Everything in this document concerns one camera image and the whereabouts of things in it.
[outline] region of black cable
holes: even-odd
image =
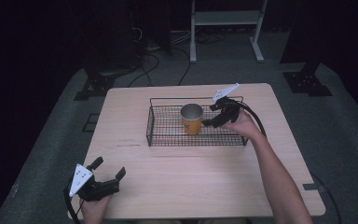
[[[245,109],[246,111],[248,111],[249,114],[251,114],[252,117],[254,117],[255,121],[257,122],[258,128],[260,129],[260,132],[261,132],[264,136],[266,136],[266,138],[267,138],[266,130],[264,130],[264,126],[263,126],[263,124],[261,123],[261,120],[260,120],[260,118],[257,116],[257,114],[256,114],[256,113],[251,109],[251,107],[249,107],[248,105],[246,105],[246,104],[244,104],[244,103],[242,103],[242,102],[239,102],[239,103],[241,103],[243,109]]]
[[[66,207],[68,208],[68,212],[72,217],[72,220],[76,224],[80,224],[80,220],[77,217],[77,213],[75,212],[74,207],[71,204],[71,198],[69,197],[69,185],[72,183],[73,180],[74,178],[71,177],[68,179],[68,182],[66,182],[65,188],[63,189],[63,198],[65,200]]]
[[[133,79],[132,82],[130,82],[130,84],[127,86],[127,88],[129,88],[138,78],[140,78],[140,77],[142,77],[142,76],[144,76],[144,75],[147,75],[147,76],[148,76],[148,78],[149,78],[149,84],[151,84],[151,83],[150,83],[151,79],[150,79],[150,76],[148,75],[148,73],[151,72],[151,71],[153,71],[153,70],[159,65],[159,58],[156,57],[156,56],[154,56],[154,55],[152,55],[152,54],[149,54],[148,56],[151,56],[151,57],[153,57],[153,58],[155,58],[155,59],[157,60],[156,65],[154,65],[150,70],[143,72],[141,75],[139,75],[138,77],[136,77],[135,79]]]
[[[317,175],[315,175],[313,172],[310,172],[310,175],[312,175],[313,177],[315,177],[315,179],[317,179],[319,181],[319,183],[321,183],[322,187],[324,188],[324,190],[327,192],[327,194],[329,195],[331,202],[334,205],[334,208],[336,209],[336,213],[337,213],[337,218],[338,218],[338,223],[341,224],[342,223],[342,219],[341,219],[341,213],[338,210],[338,206],[336,203],[336,200],[333,197],[333,194],[330,192],[330,190],[328,189],[328,187],[324,184],[324,182],[321,180],[321,178],[319,178]]]
[[[157,60],[158,60],[158,63],[159,63],[159,59],[158,59],[158,57],[157,56],[154,56],[154,55],[146,55],[147,57],[148,56],[152,56],[152,57],[155,57],[155,58],[157,58]],[[145,68],[144,68],[144,64],[142,63],[142,66],[141,66],[141,69],[142,69],[142,71],[144,71],[145,72],[145,74],[146,74],[146,77],[147,77],[147,80],[149,81],[149,84],[147,85],[148,87],[152,87],[153,86],[153,84],[152,84],[152,79],[150,78],[150,75],[149,75],[149,73],[148,73],[148,71],[146,71],[145,70]]]
[[[187,52],[185,52],[185,51],[182,50],[182,49],[177,49],[177,48],[172,48],[172,49],[176,49],[176,50],[182,51],[182,52],[186,55],[186,57],[188,58],[187,69],[186,69],[185,73],[182,75],[182,77],[181,77],[181,79],[180,79],[180,81],[179,81],[179,83],[178,83],[178,86],[180,86],[180,85],[182,84],[183,79],[184,79],[185,76],[187,75],[188,70],[190,69],[190,65],[191,65],[190,56],[188,55]]]
[[[79,209],[77,209],[77,212],[76,212],[77,214],[79,214],[79,212],[80,212],[80,210],[81,210],[81,207],[83,206],[83,203],[84,203],[84,200],[81,201],[81,204],[80,204],[80,206],[79,206]]]

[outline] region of orange cup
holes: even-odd
[[[184,105],[180,110],[185,132],[188,134],[199,134],[201,128],[203,109],[197,104]]]

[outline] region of wire basket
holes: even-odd
[[[247,138],[237,133],[213,126],[202,126],[199,134],[185,133],[180,110],[183,102],[205,101],[211,98],[151,98],[146,138],[150,147],[192,146],[246,146]],[[208,105],[200,104],[203,119],[212,119],[220,111],[212,111]]]

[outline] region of cable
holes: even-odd
[[[210,0],[210,1],[208,2],[208,6],[205,8],[205,11],[209,11],[210,6],[211,6],[211,3],[212,3],[212,0]],[[216,0],[216,1],[214,2],[214,6],[213,6],[213,9],[212,9],[211,11],[215,11],[215,10],[216,10],[218,3],[219,3],[219,0]],[[199,27],[197,28],[197,30],[195,31],[195,33],[197,34],[197,33],[199,32],[199,30],[201,30],[201,28],[202,28],[202,26],[199,26]],[[184,42],[185,40],[188,40],[188,39],[190,38],[190,35],[191,35],[191,32],[190,32],[190,31],[183,31],[183,32],[186,32],[186,34],[183,35],[183,36],[181,36],[181,37],[179,37],[179,38],[177,38],[177,39],[175,39],[175,40],[173,40],[173,41],[171,42],[171,45],[172,45],[172,46],[173,46],[173,45],[177,45],[177,44],[179,44],[179,43],[181,43],[181,42]],[[147,49],[145,49],[145,50],[147,50],[147,51],[156,51],[156,50],[160,50],[160,47],[147,48]]]
[[[74,207],[71,204],[71,198],[69,197],[69,185],[70,185],[70,183],[72,183],[73,180],[74,180],[74,178],[71,176],[68,179],[68,181],[66,182],[65,188],[63,189],[63,198],[65,200],[65,204],[68,209],[68,212],[72,217],[72,220],[76,224],[80,224],[80,220],[77,217],[77,213],[75,212]]]
[[[151,56],[151,57],[153,57],[153,58],[155,58],[155,59],[157,60],[156,65],[154,65],[154,66],[153,66],[150,70],[148,70],[148,71],[145,71],[145,70],[144,70],[144,72],[143,72],[141,75],[139,75],[138,77],[136,77],[135,79],[133,79],[133,80],[130,82],[130,84],[127,86],[127,88],[129,88],[138,78],[140,78],[140,77],[142,77],[142,76],[144,76],[144,75],[147,75],[147,77],[148,77],[148,79],[149,79],[149,85],[151,85],[151,79],[150,79],[150,76],[148,75],[148,73],[151,72],[151,71],[153,71],[153,70],[159,65],[159,58],[156,57],[156,56],[154,56],[154,55],[151,55],[151,54],[149,54],[148,56]]]
[[[80,203],[80,206],[79,206],[79,209],[77,209],[76,214],[79,214],[79,212],[80,212],[80,210],[81,210],[81,207],[83,206],[83,203],[84,203],[84,200],[82,199],[82,200],[81,200],[81,203]]]
[[[142,39],[143,32],[142,32],[142,30],[141,30],[141,29],[136,28],[136,27],[132,27],[132,30],[137,30],[137,31],[139,31],[139,37],[138,37],[138,40],[134,40],[136,43],[138,43],[138,42]]]
[[[254,117],[255,121],[257,122],[257,125],[258,127],[260,128],[260,132],[262,134],[264,134],[264,136],[266,136],[267,138],[267,134],[266,134],[266,130],[264,130],[264,126],[263,124],[261,123],[261,120],[260,118],[257,116],[257,114],[251,109],[251,107],[249,107],[247,104],[243,103],[243,102],[239,102],[237,101],[239,104],[242,105],[242,108],[245,109],[246,111],[249,112],[249,114],[252,115],[252,117]]]
[[[319,183],[321,183],[322,187],[325,189],[325,191],[327,192],[327,194],[329,195],[331,202],[334,205],[334,208],[336,209],[336,213],[337,213],[337,218],[338,218],[338,223],[341,224],[342,223],[342,219],[341,219],[341,213],[338,210],[338,206],[336,203],[336,200],[333,197],[333,194],[330,192],[330,190],[327,188],[327,186],[324,184],[324,182],[321,180],[321,178],[319,178],[317,175],[315,175],[313,172],[310,172],[310,175],[312,175],[313,177],[315,177],[315,179],[317,179],[319,181]]]
[[[187,75],[188,70],[190,70],[190,65],[191,65],[190,56],[188,55],[187,52],[185,52],[185,51],[182,50],[182,49],[177,49],[177,48],[172,48],[172,49],[176,49],[176,50],[182,51],[182,52],[186,55],[186,57],[188,58],[187,69],[186,69],[185,73],[182,75],[182,77],[181,77],[181,79],[180,79],[180,81],[179,81],[179,83],[178,83],[178,86],[180,86],[180,85],[182,84],[183,79],[184,79],[185,76]]]

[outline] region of human hand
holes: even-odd
[[[227,122],[221,126],[224,129],[230,129],[239,135],[253,139],[257,134],[261,132],[255,125],[252,117],[246,113],[243,109],[240,110],[237,120],[234,123]]]
[[[83,202],[81,212],[86,224],[100,224],[103,221],[106,207],[112,199],[112,194],[101,198],[100,201]]]

